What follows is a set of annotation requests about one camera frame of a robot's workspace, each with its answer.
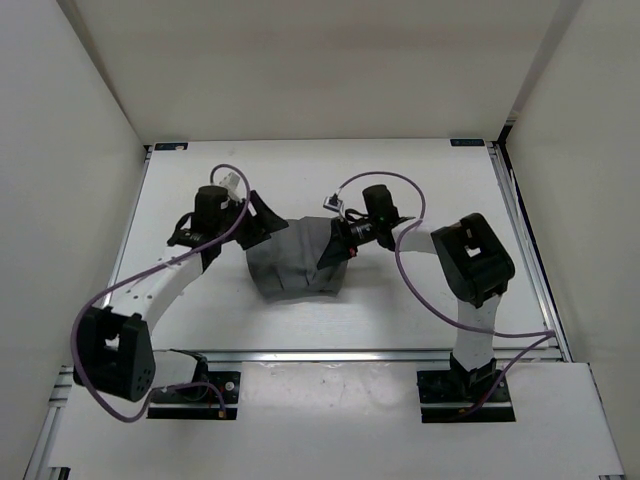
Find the grey pleated skirt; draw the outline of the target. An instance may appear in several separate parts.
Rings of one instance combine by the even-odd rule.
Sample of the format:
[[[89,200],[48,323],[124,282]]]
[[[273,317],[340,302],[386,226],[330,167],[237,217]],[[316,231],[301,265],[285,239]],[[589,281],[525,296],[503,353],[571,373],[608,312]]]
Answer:
[[[335,297],[344,284],[347,264],[320,269],[317,263],[331,235],[331,220],[306,216],[246,251],[251,279],[267,302]]]

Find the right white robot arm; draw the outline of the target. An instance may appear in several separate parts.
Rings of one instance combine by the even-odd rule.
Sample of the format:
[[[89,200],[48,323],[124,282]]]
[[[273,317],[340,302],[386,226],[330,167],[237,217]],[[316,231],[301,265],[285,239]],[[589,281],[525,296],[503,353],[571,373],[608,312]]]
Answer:
[[[426,253],[439,260],[445,280],[458,301],[458,319],[446,322],[458,329],[450,356],[449,387],[460,399],[480,393],[496,372],[493,350],[497,308],[515,266],[488,222],[479,213],[432,230],[420,220],[399,215],[388,188],[373,185],[363,191],[366,214],[331,220],[331,234],[317,267],[337,266],[355,257],[358,247],[372,241],[394,253],[396,266],[414,296],[419,292],[401,264],[403,252]]]

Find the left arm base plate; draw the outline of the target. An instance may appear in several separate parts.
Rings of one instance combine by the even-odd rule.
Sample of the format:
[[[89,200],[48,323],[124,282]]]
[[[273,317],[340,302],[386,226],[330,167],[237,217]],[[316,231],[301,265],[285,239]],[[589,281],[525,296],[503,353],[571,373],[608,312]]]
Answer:
[[[233,421],[237,419],[241,391],[240,370],[203,371],[200,381],[217,388],[196,386],[165,389],[152,394],[147,418],[152,420]]]

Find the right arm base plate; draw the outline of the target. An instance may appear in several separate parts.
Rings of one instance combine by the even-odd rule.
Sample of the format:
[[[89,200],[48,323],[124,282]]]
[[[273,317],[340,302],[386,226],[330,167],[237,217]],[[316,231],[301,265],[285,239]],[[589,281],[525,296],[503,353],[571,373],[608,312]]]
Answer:
[[[425,424],[516,421],[505,375],[495,359],[467,371],[450,355],[447,370],[418,371],[417,388]]]

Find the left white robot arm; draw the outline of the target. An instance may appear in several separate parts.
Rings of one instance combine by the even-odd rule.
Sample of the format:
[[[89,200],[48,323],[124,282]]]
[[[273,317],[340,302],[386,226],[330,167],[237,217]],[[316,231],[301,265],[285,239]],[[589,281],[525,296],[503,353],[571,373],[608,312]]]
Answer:
[[[109,305],[91,306],[82,315],[74,339],[80,362],[74,382],[141,400],[156,376],[151,333],[178,295],[204,274],[224,244],[235,242],[247,250],[288,226],[254,190],[239,199],[225,187],[200,187],[194,210],[178,220],[153,273],[134,280]]]

